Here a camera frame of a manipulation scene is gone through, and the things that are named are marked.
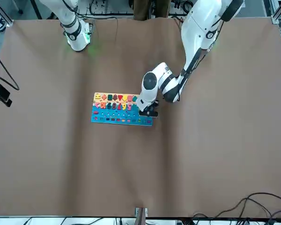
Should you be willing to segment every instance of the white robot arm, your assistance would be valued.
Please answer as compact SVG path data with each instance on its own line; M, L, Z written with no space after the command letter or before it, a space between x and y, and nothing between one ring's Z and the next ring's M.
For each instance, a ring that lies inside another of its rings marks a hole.
M89 24L78 19L75 12L71 11L66 4L73 8L78 0L40 0L60 20L66 32L68 43L74 51L82 51L90 42Z
M147 72L142 80L141 93L136 100L140 115L157 116L154 107L158 89L167 102L176 102L192 71L196 68L201 51L209 49L217 36L220 21L235 17L244 0L198 0L188 13L181 28L185 49L185 65L178 77L163 62Z

